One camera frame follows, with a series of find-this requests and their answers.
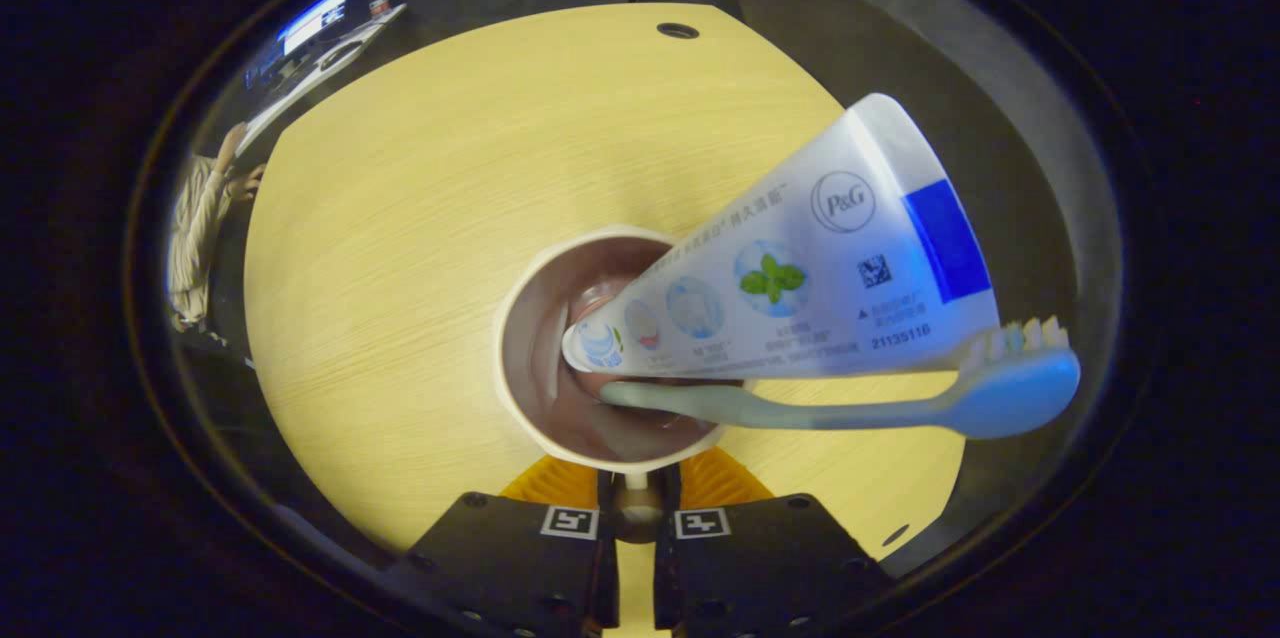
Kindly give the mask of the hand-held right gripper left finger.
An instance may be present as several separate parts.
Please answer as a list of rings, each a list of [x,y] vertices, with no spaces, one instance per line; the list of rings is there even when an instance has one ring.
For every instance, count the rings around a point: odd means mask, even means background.
[[[500,493],[462,493],[388,569],[399,597],[471,637],[599,637],[620,624],[603,475],[543,457]]]

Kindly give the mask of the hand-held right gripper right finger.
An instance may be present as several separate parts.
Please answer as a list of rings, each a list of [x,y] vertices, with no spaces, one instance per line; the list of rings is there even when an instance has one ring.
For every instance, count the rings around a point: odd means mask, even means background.
[[[675,637],[836,637],[890,577],[813,495],[774,495],[712,448],[660,471],[655,626]]]

